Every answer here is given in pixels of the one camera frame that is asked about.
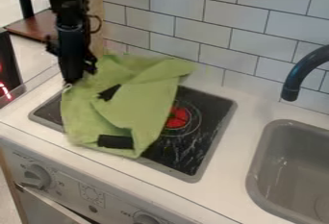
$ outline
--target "wooden shelf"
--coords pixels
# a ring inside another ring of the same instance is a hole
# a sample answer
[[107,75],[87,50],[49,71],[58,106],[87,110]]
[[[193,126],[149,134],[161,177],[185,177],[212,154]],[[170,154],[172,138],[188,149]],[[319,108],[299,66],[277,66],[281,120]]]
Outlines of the wooden shelf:
[[44,41],[45,37],[57,37],[55,15],[50,10],[36,13],[27,19],[16,21],[5,28],[12,34]]

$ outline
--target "black strap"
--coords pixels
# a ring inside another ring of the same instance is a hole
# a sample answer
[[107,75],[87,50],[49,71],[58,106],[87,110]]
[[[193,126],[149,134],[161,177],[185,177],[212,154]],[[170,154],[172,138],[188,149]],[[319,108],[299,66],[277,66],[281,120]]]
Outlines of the black strap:
[[115,93],[118,91],[120,87],[121,85],[116,85],[114,87],[103,90],[102,92],[98,93],[98,98],[103,99],[104,101],[107,102],[113,98],[113,96],[115,95]]
[[100,135],[97,140],[99,147],[112,149],[134,149],[134,142],[131,137]]

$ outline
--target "red light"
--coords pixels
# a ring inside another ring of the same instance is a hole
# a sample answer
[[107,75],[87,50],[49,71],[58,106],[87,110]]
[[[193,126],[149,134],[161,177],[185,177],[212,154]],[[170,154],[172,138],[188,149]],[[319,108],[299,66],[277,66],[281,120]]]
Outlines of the red light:
[[6,97],[11,100],[12,96],[11,94],[8,92],[8,89],[6,88],[5,84],[3,84],[2,82],[0,82],[0,88],[4,91]]

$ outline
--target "oven door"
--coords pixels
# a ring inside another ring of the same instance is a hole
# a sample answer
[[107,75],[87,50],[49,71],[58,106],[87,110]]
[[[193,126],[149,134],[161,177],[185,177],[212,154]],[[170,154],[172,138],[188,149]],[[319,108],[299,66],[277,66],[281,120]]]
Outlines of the oven door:
[[91,224],[85,218],[41,196],[26,187],[16,185],[28,224]]

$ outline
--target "black cooktop surface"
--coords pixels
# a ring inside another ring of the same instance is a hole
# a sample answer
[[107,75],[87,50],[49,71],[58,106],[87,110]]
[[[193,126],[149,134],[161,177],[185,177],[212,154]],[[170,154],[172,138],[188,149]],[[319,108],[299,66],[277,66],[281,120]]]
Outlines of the black cooktop surface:
[[[62,132],[60,104],[58,94],[35,109],[30,118]],[[185,181],[199,180],[234,107],[231,100],[179,87],[161,136],[138,161]]]

